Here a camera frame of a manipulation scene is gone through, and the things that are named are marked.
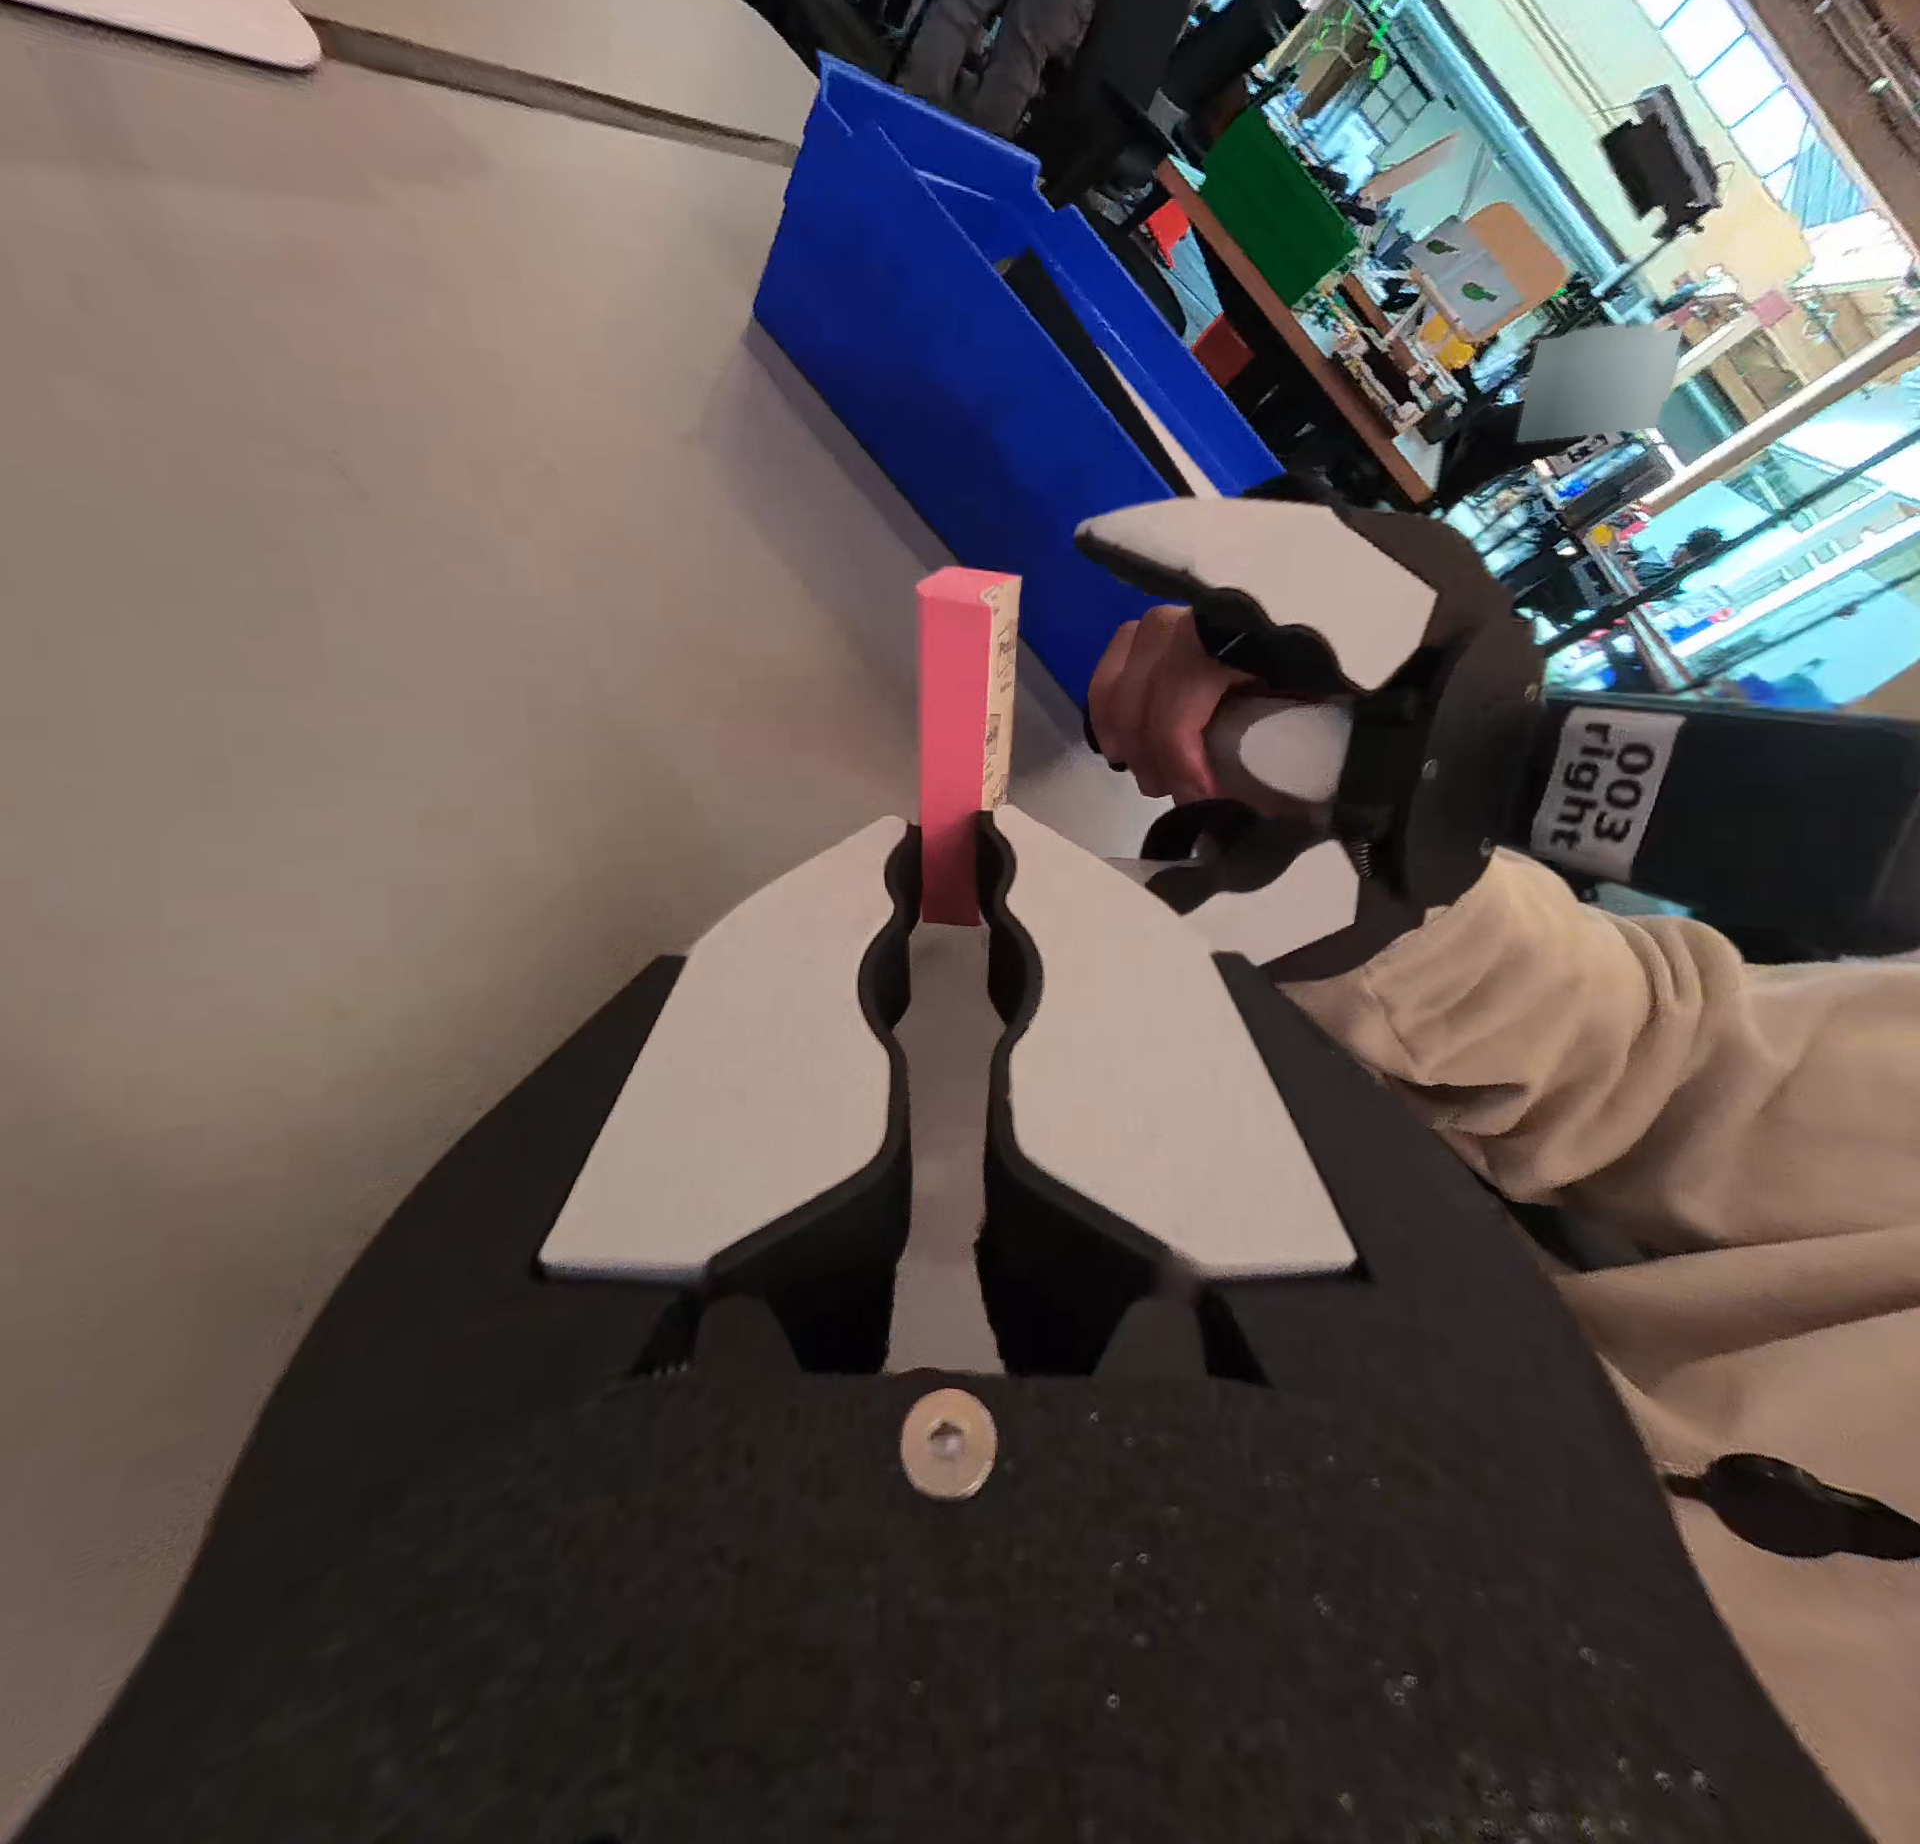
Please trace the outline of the grey desk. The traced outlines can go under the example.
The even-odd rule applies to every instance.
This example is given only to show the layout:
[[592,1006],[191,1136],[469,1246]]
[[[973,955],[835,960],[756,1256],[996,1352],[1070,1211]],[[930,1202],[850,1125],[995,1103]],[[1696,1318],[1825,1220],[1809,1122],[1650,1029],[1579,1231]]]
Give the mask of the grey desk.
[[4,12],[4,1835],[420,1178],[915,800],[943,552],[749,319],[803,59],[294,3],[453,83]]

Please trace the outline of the person's right forearm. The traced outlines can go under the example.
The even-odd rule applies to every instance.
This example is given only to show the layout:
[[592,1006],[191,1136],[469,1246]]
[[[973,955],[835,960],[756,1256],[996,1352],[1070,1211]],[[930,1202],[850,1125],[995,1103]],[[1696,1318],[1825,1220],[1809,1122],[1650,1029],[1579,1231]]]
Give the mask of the person's right forearm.
[[1664,1252],[1916,1230],[1914,962],[1752,965],[1504,853],[1285,996],[1515,1204]]

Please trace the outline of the person's right hand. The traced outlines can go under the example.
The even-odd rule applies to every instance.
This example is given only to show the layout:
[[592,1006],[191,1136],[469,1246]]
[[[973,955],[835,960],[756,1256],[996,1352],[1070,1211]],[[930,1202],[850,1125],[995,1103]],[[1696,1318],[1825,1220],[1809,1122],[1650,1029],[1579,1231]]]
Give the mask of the person's right hand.
[[1090,743],[1149,800],[1220,798],[1207,733],[1222,704],[1249,689],[1264,691],[1260,678],[1209,654],[1188,607],[1153,607],[1121,625],[1098,662]]

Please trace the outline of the blue plastic storage bin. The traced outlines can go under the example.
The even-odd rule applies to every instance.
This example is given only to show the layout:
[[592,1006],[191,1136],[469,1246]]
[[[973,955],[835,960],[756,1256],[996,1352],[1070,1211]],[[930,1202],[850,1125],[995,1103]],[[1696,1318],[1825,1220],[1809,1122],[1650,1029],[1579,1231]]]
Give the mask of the blue plastic storage bin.
[[1030,154],[833,56],[751,311],[956,563],[1020,577],[1020,637],[1074,702],[1149,608],[1076,529],[1174,496],[1119,380],[1223,495],[1280,474]]

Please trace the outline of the black office chair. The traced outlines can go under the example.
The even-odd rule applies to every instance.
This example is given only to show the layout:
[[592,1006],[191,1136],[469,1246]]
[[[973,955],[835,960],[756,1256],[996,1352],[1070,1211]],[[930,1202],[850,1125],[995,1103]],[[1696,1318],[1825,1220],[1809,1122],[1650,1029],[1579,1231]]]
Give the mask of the black office chair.
[[1192,0],[1095,0],[1078,50],[1033,107],[1021,143],[1047,205],[1105,181],[1135,134],[1188,25]]

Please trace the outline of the person's cream sweater torso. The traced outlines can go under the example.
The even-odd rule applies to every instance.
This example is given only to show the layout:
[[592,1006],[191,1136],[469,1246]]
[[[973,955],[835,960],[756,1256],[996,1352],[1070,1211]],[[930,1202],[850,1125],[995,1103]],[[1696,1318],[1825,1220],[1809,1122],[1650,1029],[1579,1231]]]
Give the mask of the person's cream sweater torso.
[[[1671,1256],[1557,1288],[1660,1474],[1755,1454],[1914,1520],[1916,1230]],[[1873,1839],[1918,1838],[1916,1560],[1788,1558],[1666,1496],[1740,1654]]]

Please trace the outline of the pink plastic block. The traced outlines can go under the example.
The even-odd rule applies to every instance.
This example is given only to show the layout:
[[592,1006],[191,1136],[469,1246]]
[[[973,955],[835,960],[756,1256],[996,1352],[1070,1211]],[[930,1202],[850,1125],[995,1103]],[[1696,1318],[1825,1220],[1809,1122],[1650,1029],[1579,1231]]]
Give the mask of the pink plastic block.
[[948,566],[918,599],[918,827],[923,924],[980,921],[976,818],[1004,803],[1020,577]]

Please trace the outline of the black monitor on stand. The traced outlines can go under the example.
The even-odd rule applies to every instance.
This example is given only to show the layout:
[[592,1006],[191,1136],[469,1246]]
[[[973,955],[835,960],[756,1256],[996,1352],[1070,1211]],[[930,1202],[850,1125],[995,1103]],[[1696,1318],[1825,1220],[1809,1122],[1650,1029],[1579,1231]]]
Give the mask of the black monitor on stand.
[[1660,245],[1700,231],[1723,207],[1720,173],[1694,140],[1671,86],[1641,92],[1630,116],[1601,136],[1609,171]]

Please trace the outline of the easel board with leaf prints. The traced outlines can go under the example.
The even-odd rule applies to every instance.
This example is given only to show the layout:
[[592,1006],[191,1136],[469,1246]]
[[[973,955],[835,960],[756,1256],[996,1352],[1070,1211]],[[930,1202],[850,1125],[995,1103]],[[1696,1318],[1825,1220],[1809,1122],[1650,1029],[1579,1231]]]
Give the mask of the easel board with leaf prints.
[[1490,343],[1557,293],[1569,265],[1504,199],[1434,225],[1407,249],[1406,270],[1455,336]]

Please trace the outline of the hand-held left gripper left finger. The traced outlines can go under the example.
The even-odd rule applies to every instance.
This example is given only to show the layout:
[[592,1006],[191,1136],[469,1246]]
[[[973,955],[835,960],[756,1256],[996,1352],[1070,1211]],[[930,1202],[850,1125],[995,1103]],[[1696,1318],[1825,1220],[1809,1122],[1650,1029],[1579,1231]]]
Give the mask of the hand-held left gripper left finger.
[[546,1276],[696,1281],[874,1160],[893,1072],[856,971],[906,833],[874,820],[695,943],[539,1246]]

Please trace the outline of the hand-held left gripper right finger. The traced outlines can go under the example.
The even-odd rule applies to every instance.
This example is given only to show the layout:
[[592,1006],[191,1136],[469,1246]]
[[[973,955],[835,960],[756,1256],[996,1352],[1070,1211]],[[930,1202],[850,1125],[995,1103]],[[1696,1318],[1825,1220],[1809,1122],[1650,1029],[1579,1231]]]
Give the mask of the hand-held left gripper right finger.
[[1203,1282],[1357,1267],[1211,943],[1138,876],[1002,805],[976,831],[1011,1174]]

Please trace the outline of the green crate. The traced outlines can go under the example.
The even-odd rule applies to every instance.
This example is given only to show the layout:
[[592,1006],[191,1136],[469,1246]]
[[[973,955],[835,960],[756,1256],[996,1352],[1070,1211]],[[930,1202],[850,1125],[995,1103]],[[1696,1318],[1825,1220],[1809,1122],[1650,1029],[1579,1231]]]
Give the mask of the green crate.
[[1209,149],[1200,198],[1287,308],[1344,275],[1357,228],[1334,207],[1260,107],[1246,107]]

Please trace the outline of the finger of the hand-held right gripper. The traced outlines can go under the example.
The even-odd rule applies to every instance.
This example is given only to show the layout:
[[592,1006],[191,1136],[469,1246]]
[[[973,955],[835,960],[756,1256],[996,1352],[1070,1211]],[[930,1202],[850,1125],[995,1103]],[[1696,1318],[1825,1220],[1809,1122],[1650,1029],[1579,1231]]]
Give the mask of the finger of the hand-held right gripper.
[[1138,856],[1109,868],[1212,952],[1267,974],[1345,974],[1363,964],[1358,876],[1339,843],[1296,816],[1171,810]]
[[1373,693],[1428,643],[1439,592],[1325,505],[1163,498],[1098,515],[1076,548],[1188,608],[1209,656],[1275,693]]

